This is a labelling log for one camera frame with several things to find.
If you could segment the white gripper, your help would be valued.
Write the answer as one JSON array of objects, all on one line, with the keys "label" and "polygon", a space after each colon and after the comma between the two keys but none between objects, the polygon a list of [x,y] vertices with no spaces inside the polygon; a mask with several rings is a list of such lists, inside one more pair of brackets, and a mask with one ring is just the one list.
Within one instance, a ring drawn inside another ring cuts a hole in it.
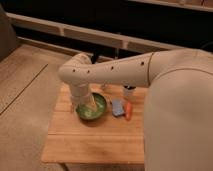
[{"label": "white gripper", "polygon": [[97,110],[97,105],[95,103],[93,94],[91,91],[84,95],[70,95],[70,100],[72,102],[73,108],[76,109],[78,106],[85,105],[86,107],[92,109],[93,111]]}]

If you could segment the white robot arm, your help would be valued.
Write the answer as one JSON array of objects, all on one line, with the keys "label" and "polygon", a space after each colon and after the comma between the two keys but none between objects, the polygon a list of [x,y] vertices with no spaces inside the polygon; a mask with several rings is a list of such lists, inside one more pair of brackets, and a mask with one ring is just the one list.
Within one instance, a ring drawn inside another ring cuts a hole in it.
[{"label": "white robot arm", "polygon": [[178,49],[97,64],[80,53],[59,77],[77,104],[91,99],[91,83],[146,87],[145,170],[213,171],[212,53]]}]

